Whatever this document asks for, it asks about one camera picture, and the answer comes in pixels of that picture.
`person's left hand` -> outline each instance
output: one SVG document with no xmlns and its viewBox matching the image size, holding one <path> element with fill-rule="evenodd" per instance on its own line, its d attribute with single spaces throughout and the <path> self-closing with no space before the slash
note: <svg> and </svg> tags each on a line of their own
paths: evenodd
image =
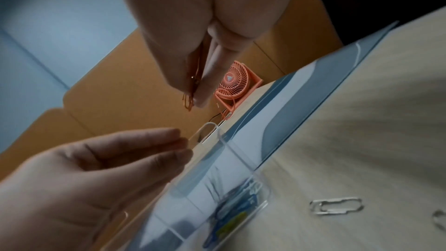
<svg viewBox="0 0 446 251">
<path fill-rule="evenodd" d="M 161 192 L 192 158 L 178 129 L 62 145 L 0 184 L 2 250 L 86 250 L 128 203 Z"/>
</svg>

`wooden table surface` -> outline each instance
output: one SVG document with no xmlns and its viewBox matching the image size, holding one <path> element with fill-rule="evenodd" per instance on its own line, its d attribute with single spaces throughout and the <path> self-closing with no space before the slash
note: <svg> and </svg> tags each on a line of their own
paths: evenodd
<svg viewBox="0 0 446 251">
<path fill-rule="evenodd" d="M 223 250 L 446 250 L 431 217 L 446 209 L 445 61 L 446 9 L 387 35 L 260 168 L 270 205 Z M 311 200 L 348 196 L 364 210 L 309 211 Z"/>
</svg>

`clear plastic container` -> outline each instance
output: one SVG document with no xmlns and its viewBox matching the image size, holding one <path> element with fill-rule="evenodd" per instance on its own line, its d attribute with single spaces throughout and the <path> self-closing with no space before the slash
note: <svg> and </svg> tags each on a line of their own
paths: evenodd
<svg viewBox="0 0 446 251">
<path fill-rule="evenodd" d="M 190 140 L 194 158 L 102 251 L 216 250 L 269 201 L 256 166 L 214 123 Z"/>
</svg>

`small desk fan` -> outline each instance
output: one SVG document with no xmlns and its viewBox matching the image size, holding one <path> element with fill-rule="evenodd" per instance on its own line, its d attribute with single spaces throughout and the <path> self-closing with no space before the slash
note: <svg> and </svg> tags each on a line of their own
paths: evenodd
<svg viewBox="0 0 446 251">
<path fill-rule="evenodd" d="M 217 101 L 226 108 L 222 111 L 223 119 L 229 119 L 240 104 L 262 83 L 263 80 L 243 63 L 234 61 L 214 93 Z"/>
</svg>

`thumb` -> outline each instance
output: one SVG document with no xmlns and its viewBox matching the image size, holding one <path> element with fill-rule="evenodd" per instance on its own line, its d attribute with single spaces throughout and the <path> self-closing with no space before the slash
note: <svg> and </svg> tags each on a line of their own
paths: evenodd
<svg viewBox="0 0 446 251">
<path fill-rule="evenodd" d="M 191 149 L 163 152 L 139 161 L 97 171 L 94 191 L 101 191 L 104 205 L 113 205 L 132 194 L 156 183 L 169 182 L 180 174 L 192 158 Z"/>
</svg>

